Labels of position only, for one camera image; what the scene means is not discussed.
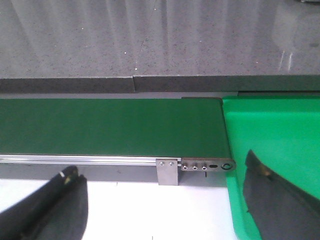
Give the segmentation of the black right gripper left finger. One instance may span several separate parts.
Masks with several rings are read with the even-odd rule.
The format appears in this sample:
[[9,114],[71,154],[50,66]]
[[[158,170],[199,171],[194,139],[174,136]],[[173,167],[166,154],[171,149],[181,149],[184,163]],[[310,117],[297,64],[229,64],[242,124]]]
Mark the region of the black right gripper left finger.
[[87,179],[74,165],[0,214],[2,240],[81,240],[88,221]]

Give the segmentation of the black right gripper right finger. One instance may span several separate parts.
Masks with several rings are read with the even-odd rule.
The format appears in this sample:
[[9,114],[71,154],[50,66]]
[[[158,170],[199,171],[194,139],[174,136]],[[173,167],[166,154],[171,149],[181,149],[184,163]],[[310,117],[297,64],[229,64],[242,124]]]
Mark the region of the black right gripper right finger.
[[263,240],[318,240],[320,201],[266,165],[252,150],[245,159],[243,196]]

